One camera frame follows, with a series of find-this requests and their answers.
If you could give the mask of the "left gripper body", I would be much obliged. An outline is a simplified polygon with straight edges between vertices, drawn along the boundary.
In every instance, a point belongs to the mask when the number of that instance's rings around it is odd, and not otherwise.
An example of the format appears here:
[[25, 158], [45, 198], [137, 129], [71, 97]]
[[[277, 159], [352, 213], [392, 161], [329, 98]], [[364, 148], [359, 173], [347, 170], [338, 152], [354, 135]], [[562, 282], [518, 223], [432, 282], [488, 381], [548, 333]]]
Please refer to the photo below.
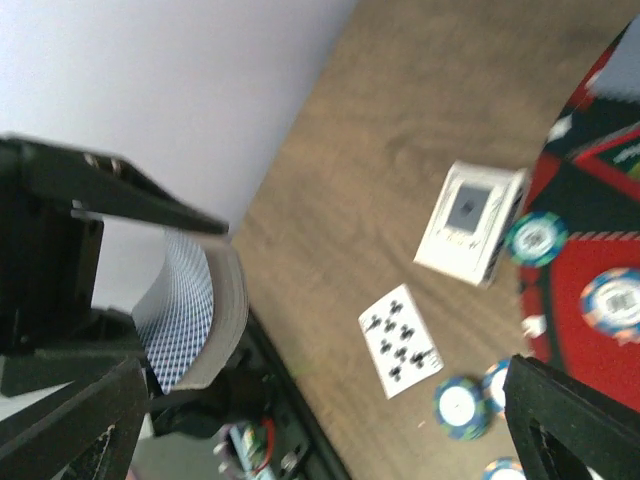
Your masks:
[[1, 352], [29, 352], [91, 323], [104, 216], [222, 236], [126, 158], [1, 138]]

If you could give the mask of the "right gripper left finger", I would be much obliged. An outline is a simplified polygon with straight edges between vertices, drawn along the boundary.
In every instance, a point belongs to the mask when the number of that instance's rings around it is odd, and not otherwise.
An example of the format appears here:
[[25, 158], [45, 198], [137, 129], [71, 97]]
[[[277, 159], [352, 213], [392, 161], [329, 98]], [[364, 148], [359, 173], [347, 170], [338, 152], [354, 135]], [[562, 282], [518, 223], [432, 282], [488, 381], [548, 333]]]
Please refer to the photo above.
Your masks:
[[140, 362], [116, 361], [1, 420], [1, 477], [124, 479], [147, 412]]

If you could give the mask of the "triangular all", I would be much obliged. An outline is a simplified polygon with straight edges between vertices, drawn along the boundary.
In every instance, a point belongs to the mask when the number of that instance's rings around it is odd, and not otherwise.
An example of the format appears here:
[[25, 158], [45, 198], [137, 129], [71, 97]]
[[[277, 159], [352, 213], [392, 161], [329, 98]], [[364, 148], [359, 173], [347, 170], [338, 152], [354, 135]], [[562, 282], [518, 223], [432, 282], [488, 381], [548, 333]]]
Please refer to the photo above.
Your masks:
[[639, 200], [639, 128], [603, 140], [577, 155], [574, 164]]

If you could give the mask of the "green poker chip stack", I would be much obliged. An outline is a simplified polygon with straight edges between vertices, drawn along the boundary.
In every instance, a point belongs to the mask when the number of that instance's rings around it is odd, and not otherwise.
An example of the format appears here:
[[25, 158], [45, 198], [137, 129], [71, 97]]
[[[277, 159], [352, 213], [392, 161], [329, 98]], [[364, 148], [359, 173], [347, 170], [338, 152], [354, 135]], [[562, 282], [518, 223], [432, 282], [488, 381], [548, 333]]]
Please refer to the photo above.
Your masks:
[[465, 376], [453, 376], [435, 390], [434, 417], [447, 436], [471, 441], [482, 437], [489, 427], [489, 409], [480, 385]]

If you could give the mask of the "purple chip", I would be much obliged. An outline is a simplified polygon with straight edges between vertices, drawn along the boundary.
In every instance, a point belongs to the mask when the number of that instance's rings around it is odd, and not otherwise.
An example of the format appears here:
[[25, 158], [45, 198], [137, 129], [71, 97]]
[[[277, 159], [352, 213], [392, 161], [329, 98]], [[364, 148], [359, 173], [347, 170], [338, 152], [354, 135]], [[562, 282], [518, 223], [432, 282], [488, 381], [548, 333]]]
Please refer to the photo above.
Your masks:
[[487, 403], [494, 414], [505, 417], [506, 397], [504, 383], [510, 364], [509, 358], [504, 358], [492, 365], [484, 374], [482, 389]]
[[483, 480], [526, 480], [522, 465], [513, 457], [500, 457], [490, 462], [483, 471]]
[[619, 345], [639, 343], [639, 270], [614, 268], [591, 280], [582, 290], [585, 322]]

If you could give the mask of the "dealt blue backed card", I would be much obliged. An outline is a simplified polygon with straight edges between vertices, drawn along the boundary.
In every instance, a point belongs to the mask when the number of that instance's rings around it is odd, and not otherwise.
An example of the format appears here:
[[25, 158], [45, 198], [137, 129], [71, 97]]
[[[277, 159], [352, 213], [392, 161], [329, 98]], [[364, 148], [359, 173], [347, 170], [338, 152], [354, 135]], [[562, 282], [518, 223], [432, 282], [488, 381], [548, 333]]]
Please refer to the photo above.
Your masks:
[[639, 102], [639, 51], [616, 50], [593, 84], [598, 96]]

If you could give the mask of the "blue backed card deck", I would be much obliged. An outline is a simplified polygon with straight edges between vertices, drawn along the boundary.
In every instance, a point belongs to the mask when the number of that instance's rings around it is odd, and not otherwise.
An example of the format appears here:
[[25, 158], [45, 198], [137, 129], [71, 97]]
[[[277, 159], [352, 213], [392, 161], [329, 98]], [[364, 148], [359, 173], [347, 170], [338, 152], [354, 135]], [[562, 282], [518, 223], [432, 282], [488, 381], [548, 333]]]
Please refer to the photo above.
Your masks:
[[225, 238], [165, 233], [165, 257], [132, 310], [163, 394], [209, 387], [246, 328], [249, 301], [238, 253]]

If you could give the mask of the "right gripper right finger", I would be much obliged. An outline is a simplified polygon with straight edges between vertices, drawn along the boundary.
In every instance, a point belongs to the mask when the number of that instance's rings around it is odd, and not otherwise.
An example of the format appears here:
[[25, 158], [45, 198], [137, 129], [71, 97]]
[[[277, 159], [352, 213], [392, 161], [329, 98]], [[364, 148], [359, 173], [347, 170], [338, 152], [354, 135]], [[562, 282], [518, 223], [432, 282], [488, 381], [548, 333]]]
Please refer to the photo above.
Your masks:
[[528, 479], [639, 477], [639, 413], [532, 358], [515, 355], [505, 416]]

